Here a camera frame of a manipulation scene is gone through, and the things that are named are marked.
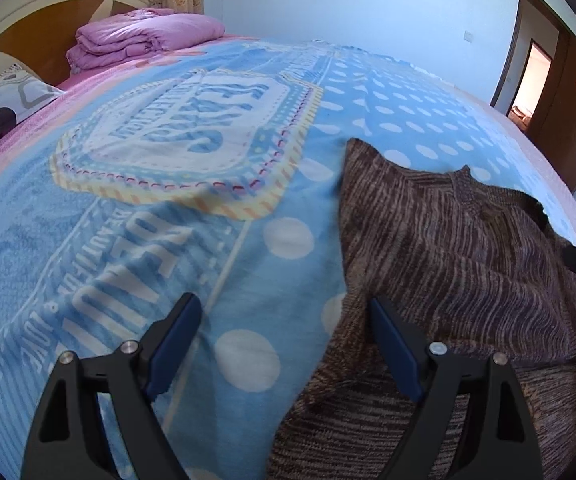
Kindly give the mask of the brown knit sweater sun motifs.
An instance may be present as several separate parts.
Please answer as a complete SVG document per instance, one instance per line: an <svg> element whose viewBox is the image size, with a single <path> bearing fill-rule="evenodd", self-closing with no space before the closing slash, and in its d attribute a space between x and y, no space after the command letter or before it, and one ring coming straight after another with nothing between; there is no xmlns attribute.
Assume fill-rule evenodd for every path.
<svg viewBox="0 0 576 480"><path fill-rule="evenodd" d="M272 479L576 479L576 274L537 200L346 145L347 288Z"/></svg>

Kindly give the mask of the white patterned pillow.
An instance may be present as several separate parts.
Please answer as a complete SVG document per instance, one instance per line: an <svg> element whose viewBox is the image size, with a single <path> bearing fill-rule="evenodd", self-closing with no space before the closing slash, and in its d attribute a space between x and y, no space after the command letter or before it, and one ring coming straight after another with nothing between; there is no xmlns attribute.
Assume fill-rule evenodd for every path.
<svg viewBox="0 0 576 480"><path fill-rule="evenodd" d="M0 74L0 139L33 114L64 95L18 65Z"/></svg>

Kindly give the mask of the blue polka dot bedsheet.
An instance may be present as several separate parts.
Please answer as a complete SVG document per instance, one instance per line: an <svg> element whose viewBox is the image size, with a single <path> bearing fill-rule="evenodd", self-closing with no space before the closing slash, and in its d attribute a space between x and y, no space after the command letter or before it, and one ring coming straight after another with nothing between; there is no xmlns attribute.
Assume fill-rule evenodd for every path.
<svg viewBox="0 0 576 480"><path fill-rule="evenodd" d="M153 403L192 479L271 479L282 419L347 288L346 145L538 201L576 245L576 201L512 122L406 62L236 38L75 80L0 139L0 476L65 351L140 339L186 292L195 339Z"/></svg>

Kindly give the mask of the brown wooden door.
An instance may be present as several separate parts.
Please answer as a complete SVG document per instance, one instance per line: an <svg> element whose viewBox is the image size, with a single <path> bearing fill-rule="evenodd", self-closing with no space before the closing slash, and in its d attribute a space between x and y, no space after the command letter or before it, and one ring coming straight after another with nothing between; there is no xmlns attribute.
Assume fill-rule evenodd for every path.
<svg viewBox="0 0 576 480"><path fill-rule="evenodd" d="M528 138L570 191L576 190L576 36L564 62L547 77L543 101L530 122Z"/></svg>

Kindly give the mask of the folded pink quilt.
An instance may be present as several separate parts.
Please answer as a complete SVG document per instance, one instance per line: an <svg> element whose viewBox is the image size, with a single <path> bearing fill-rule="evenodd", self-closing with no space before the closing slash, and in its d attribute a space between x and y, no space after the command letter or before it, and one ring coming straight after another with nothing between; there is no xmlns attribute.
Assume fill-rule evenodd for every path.
<svg viewBox="0 0 576 480"><path fill-rule="evenodd" d="M194 47L224 34L224 24L204 14L143 8L79 27L76 44L65 57L71 73L78 74L146 54Z"/></svg>

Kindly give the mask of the cream and wood headboard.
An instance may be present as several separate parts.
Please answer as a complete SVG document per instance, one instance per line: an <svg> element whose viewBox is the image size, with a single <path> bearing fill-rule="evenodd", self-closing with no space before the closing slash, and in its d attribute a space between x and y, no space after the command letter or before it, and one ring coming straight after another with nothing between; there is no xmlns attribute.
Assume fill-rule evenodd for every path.
<svg viewBox="0 0 576 480"><path fill-rule="evenodd" d="M79 27L148 0L0 0L0 74L16 64L48 84L70 77L65 53Z"/></svg>

